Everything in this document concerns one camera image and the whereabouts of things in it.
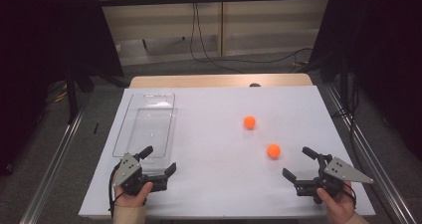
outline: sleeve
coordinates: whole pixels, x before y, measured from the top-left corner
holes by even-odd
[[[145,206],[114,207],[113,224],[144,224],[146,216]]]
[[[354,213],[353,216],[344,224],[367,224],[368,222],[363,219],[359,214]]]

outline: human hand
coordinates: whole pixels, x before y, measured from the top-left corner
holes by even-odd
[[[114,205],[121,207],[140,207],[146,201],[146,196],[152,190],[152,182],[145,183],[136,196],[130,196],[124,193],[124,189],[119,186],[114,190],[115,202]]]
[[[350,181],[345,181],[344,184],[343,190],[351,195]],[[329,223],[344,224],[353,216],[353,200],[344,192],[339,192],[334,198],[332,198],[323,188],[318,188],[316,193],[326,205],[326,218]]]

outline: transparent plastic container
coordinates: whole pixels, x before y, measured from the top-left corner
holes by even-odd
[[[135,155],[152,146],[153,153],[140,163],[145,172],[168,167],[174,123],[174,94],[133,95],[124,116],[113,156]]]

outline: white tabletop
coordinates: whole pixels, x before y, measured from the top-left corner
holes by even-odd
[[[108,179],[118,158],[112,151],[133,94],[175,94],[176,116],[171,161],[177,171],[168,189],[148,196],[147,215],[158,219],[307,218],[325,215],[324,205],[298,197],[283,175],[313,179],[318,165],[302,153],[308,146],[323,154],[350,158],[317,87],[128,89],[80,210],[81,216],[109,218]],[[253,130],[243,118],[253,115]],[[272,159],[266,148],[277,143]],[[356,211],[374,215],[366,192],[352,183]]]

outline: ball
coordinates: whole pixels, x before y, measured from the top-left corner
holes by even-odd
[[[255,118],[253,116],[246,116],[245,119],[243,119],[243,124],[246,128],[252,129],[255,126]]]
[[[272,157],[272,158],[276,158],[280,155],[280,153],[282,152],[282,150],[280,149],[280,147],[278,145],[276,145],[275,143],[272,143],[270,145],[268,145],[267,147],[267,153]]]

